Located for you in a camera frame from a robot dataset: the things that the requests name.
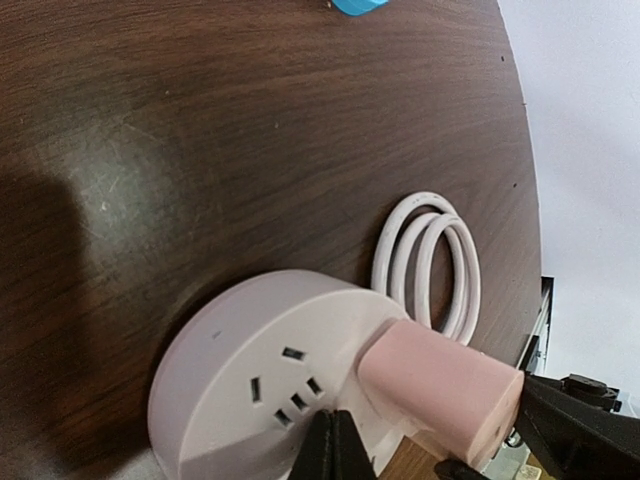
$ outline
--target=electrical outlet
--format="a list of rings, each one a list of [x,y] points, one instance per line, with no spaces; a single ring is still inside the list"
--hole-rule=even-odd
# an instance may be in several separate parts
[[[404,310],[307,271],[243,282],[207,304],[165,354],[149,399],[153,450],[172,480],[286,478],[318,410],[346,409],[379,473],[402,439],[354,365]]]

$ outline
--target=power cord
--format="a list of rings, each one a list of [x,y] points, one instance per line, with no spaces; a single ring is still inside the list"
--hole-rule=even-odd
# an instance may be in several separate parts
[[[441,213],[423,213],[417,216],[400,235],[408,217],[421,207],[433,207]],[[444,197],[431,192],[418,192],[406,197],[393,209],[376,247],[371,288],[390,296],[406,310],[405,283],[409,257],[423,232],[415,266],[415,319],[431,328],[431,266],[436,242],[444,233],[453,257],[454,285],[451,307],[442,333],[468,345],[480,312],[480,264],[469,228]]]

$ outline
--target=round power strip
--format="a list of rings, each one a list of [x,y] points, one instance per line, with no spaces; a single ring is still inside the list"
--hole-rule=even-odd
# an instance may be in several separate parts
[[[355,376],[393,319],[386,296],[318,273],[245,281],[200,310],[169,347],[149,399],[153,451],[172,480],[285,479],[318,410],[346,409],[380,473],[402,433]]]

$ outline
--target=dark wood tabletop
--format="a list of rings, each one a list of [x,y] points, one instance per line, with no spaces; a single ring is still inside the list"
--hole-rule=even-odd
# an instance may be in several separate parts
[[[6,0],[0,49],[0,478],[163,478],[145,404],[189,313],[275,269],[367,286],[414,191],[475,237],[472,345],[520,353],[538,204],[495,0]]]

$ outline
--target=pink plug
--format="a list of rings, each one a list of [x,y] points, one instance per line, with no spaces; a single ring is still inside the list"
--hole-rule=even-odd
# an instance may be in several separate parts
[[[515,368],[404,320],[364,353],[358,377],[381,415],[409,420],[412,440],[474,468],[509,433],[524,383]]]

